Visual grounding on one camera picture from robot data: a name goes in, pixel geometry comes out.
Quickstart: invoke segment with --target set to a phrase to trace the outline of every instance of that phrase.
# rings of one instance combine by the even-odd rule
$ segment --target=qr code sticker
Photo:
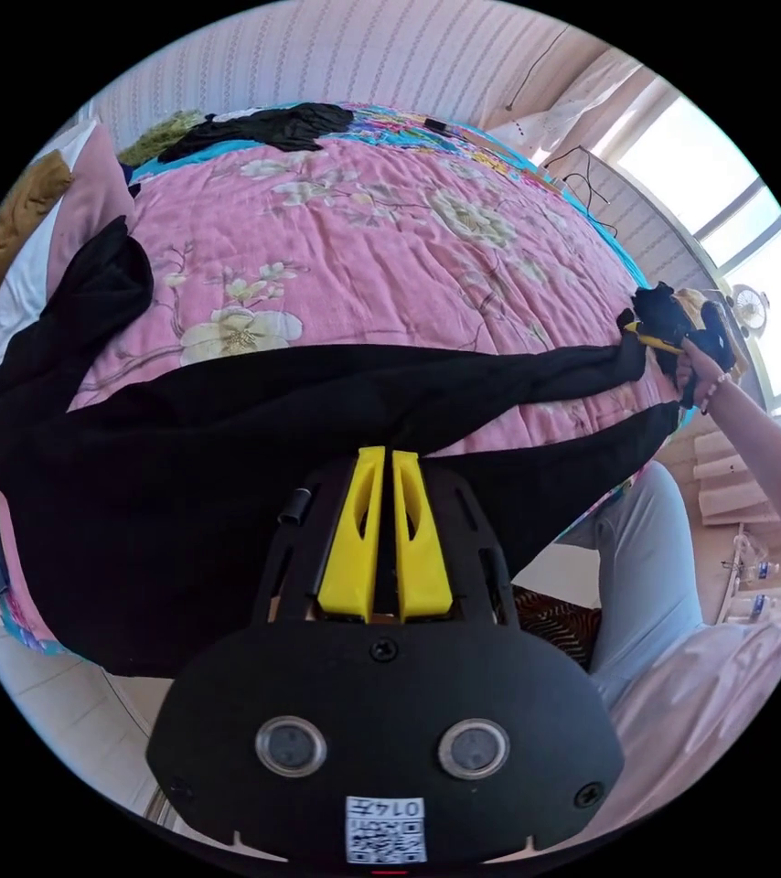
[[[346,800],[348,862],[427,862],[422,798]]]

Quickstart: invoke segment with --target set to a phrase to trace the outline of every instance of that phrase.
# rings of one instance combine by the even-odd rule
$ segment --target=person
[[[688,339],[682,390],[708,413],[781,519],[781,426]],[[560,540],[596,549],[602,619],[589,672],[626,767],[589,826],[562,847],[641,819],[732,745],[781,677],[781,621],[705,625],[690,524],[667,469],[650,462],[629,492]]]

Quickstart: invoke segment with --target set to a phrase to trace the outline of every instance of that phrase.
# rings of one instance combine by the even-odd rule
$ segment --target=patterned rug
[[[518,585],[512,586],[512,592],[521,629],[547,640],[588,670],[601,626],[601,610],[571,604]]]

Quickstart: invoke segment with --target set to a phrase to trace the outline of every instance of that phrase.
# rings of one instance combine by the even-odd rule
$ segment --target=pink floral comforter
[[[296,345],[541,353],[619,340],[635,283],[563,199],[465,155],[325,140],[257,147],[142,183],[132,234],[154,302],[71,408],[190,363]],[[554,443],[675,398],[637,384],[507,412],[443,454]]]

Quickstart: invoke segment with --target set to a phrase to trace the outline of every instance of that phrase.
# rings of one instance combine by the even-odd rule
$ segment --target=windowsill
[[[690,231],[677,219],[674,213],[664,205],[659,198],[657,198],[650,190],[644,186],[638,179],[632,177],[628,174],[624,168],[619,167],[619,165],[611,164],[610,167],[613,168],[614,172],[617,173],[621,178],[625,180],[625,182],[640,193],[642,198],[645,198],[649,203],[653,206],[657,213],[659,213],[663,219],[674,229],[674,231],[679,236],[680,240],[683,242],[684,246],[687,250],[692,254],[693,259],[701,266],[702,270],[711,278],[714,283],[714,286],[717,291],[720,293],[720,301],[725,311],[725,314],[728,318],[727,322],[730,324],[733,333],[735,334],[735,341],[738,343],[740,347],[747,351],[747,354],[750,358],[751,365],[754,370],[754,375],[756,377],[756,383],[758,385],[759,393],[762,399],[757,400],[760,403],[762,408],[766,411],[771,411],[774,407],[771,401],[775,398],[775,395],[772,391],[771,381],[768,378],[768,371],[765,368],[765,361],[762,358],[762,355],[759,352],[759,345],[755,339],[744,337],[744,333],[741,332],[741,329],[738,326],[738,322],[734,319],[731,309],[729,308],[725,297],[727,295],[732,294],[731,287],[726,283],[725,279],[720,275],[717,265],[714,263],[713,259],[708,255],[707,251],[692,237]]]

